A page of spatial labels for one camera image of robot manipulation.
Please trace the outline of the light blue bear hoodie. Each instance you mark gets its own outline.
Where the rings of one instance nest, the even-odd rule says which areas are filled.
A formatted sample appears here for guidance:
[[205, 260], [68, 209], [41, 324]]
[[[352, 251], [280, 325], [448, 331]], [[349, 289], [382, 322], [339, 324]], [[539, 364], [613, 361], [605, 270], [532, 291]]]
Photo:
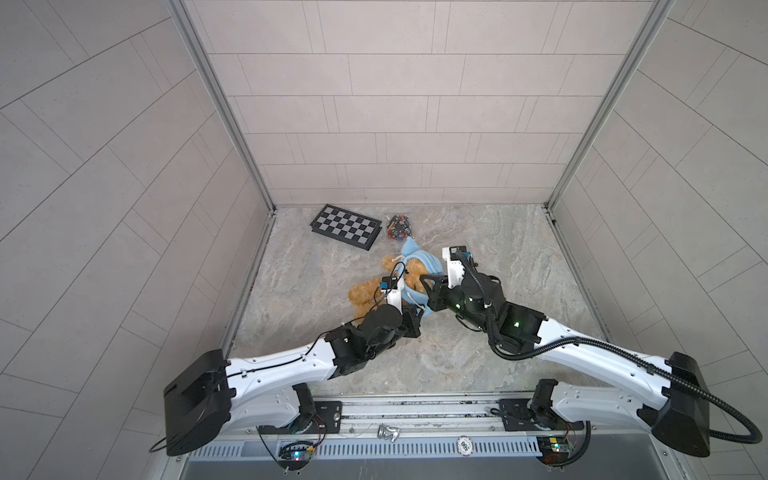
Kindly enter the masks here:
[[409, 237], [404, 242], [400, 254], [395, 258], [395, 264], [397, 275], [403, 269], [406, 270], [403, 275], [405, 287], [402, 291], [402, 301], [417, 306], [424, 317], [429, 316], [433, 310], [428, 307], [428, 295], [421, 283], [421, 276], [443, 275], [441, 260], [423, 250], [412, 237]]

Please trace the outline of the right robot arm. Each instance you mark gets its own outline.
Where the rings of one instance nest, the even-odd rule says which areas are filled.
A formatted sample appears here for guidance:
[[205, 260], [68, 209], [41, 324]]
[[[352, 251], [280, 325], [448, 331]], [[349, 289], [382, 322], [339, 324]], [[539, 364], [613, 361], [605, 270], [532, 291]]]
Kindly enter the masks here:
[[497, 278], [478, 272], [455, 281], [420, 278], [433, 311], [449, 309], [486, 334], [492, 352], [507, 361], [533, 358], [558, 363], [605, 382], [584, 390], [542, 380], [529, 403], [532, 417], [550, 429], [599, 422], [645, 428], [662, 444], [707, 457], [715, 435], [711, 394], [698, 362], [674, 352], [663, 358], [625, 350], [572, 330], [542, 312], [505, 299]]

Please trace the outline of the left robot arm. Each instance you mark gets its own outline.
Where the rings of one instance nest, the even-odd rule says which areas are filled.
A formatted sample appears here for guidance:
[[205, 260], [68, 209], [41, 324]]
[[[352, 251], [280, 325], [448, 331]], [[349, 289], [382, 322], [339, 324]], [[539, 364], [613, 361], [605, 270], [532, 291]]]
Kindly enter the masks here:
[[221, 432], [306, 429], [316, 413], [310, 385], [351, 375], [402, 338], [417, 338], [423, 311], [383, 305], [355, 326], [345, 323], [309, 345], [254, 358], [199, 356], [163, 390], [169, 456], [192, 452]]

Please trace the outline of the silver metal clip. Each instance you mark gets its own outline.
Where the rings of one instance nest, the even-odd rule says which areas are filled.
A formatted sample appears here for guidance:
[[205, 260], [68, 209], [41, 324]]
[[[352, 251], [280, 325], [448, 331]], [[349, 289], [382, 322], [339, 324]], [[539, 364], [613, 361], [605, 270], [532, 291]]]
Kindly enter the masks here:
[[401, 429], [392, 425], [380, 424], [377, 431], [377, 438], [380, 440], [394, 443], [401, 435]]

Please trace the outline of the bag of colourful pieces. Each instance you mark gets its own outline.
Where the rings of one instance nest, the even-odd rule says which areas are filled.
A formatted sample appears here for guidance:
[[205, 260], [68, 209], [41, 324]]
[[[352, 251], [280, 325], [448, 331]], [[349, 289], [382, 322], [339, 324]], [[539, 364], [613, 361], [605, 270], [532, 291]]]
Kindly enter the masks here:
[[395, 214], [388, 218], [387, 238], [390, 241], [405, 242], [412, 236], [410, 218], [404, 214]]

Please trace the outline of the black white chessboard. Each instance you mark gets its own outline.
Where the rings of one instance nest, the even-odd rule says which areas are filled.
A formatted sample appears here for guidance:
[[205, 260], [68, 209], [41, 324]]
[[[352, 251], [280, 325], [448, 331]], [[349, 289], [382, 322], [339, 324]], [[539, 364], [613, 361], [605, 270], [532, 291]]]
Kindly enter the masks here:
[[382, 230], [382, 221], [326, 204], [310, 228], [314, 233], [369, 251]]

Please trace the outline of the left circuit board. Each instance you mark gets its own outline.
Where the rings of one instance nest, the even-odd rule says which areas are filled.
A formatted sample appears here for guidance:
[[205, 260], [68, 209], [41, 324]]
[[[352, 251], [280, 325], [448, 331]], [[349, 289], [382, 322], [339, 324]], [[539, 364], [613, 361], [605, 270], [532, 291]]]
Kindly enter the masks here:
[[280, 447], [279, 459], [285, 462], [309, 462], [317, 449], [312, 441], [300, 440]]

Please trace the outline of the circuit board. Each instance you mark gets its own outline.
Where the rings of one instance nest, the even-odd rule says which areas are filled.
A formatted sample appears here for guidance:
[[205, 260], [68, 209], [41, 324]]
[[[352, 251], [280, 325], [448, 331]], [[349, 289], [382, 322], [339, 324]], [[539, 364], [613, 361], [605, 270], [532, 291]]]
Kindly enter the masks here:
[[545, 465], [565, 462], [571, 454], [572, 444], [564, 436], [538, 436], [541, 452], [539, 461]]
[[317, 449], [312, 441], [300, 440], [280, 447], [279, 459], [285, 462], [309, 462]]

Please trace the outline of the right circuit board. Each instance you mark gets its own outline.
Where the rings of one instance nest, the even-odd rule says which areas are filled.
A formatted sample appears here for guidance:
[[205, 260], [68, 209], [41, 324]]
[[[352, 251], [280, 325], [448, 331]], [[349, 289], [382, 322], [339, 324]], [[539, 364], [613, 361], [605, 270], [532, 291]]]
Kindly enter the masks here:
[[541, 452], [539, 461], [545, 465], [565, 462], [571, 454], [572, 444], [564, 436], [538, 436]]

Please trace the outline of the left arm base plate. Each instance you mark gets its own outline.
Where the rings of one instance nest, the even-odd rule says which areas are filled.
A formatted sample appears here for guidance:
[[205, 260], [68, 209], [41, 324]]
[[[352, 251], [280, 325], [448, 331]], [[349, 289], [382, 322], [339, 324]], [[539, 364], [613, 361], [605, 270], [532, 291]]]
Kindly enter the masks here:
[[258, 430], [267, 435], [317, 435], [340, 432], [343, 403], [341, 401], [316, 401], [312, 418], [299, 416], [286, 427], [259, 426]]

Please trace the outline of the aluminium mounting rail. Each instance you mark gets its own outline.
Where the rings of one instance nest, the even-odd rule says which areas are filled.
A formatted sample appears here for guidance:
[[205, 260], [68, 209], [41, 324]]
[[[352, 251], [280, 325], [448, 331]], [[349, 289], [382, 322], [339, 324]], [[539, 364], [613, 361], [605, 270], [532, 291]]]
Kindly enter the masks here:
[[502, 420], [494, 415], [501, 399], [528, 399], [536, 413], [552, 410], [566, 422], [583, 421], [650, 431], [657, 417], [655, 409], [638, 398], [615, 388], [577, 387], [543, 381], [531, 395], [438, 395], [363, 396], [313, 398], [343, 403], [340, 433], [367, 425], [392, 425], [406, 430], [461, 430], [469, 424], [483, 429]]

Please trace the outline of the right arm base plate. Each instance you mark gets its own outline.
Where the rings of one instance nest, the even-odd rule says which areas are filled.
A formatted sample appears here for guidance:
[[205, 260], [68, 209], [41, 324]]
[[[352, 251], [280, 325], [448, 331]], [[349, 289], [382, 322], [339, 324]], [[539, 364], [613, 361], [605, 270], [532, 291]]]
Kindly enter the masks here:
[[516, 431], [581, 431], [585, 428], [583, 421], [566, 422], [553, 413], [552, 410], [534, 412], [528, 406], [528, 399], [501, 399], [494, 415], [502, 420], [506, 432]]

